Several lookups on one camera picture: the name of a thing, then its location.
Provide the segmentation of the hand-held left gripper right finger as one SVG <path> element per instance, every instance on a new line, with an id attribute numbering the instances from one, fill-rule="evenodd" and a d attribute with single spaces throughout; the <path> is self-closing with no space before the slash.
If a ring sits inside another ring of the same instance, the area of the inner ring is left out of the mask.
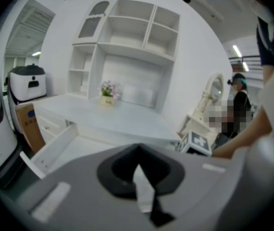
<path id="1" fill-rule="evenodd" d="M 158 173 L 151 217 L 141 231 L 224 231 L 256 215 L 253 171 L 257 149 L 240 149 L 231 160 L 181 154 L 139 145 L 141 165 Z"/>

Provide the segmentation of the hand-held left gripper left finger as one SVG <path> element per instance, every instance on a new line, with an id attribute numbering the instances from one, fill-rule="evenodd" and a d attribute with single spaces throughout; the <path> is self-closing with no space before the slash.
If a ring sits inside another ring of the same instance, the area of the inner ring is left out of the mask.
<path id="1" fill-rule="evenodd" d="M 28 187 L 16 200 L 0 199 L 19 225 L 7 231 L 155 231 L 136 200 L 113 196 L 98 167 L 126 146 L 74 159 Z"/>

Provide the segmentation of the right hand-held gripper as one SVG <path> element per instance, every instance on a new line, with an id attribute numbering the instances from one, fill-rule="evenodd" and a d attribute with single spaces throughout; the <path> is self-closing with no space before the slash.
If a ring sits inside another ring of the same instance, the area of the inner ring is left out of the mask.
<path id="1" fill-rule="evenodd" d="M 189 131 L 183 136 L 175 151 L 182 154 L 197 154 L 202 156 L 212 156 L 212 149 L 207 139 L 194 131 Z"/>

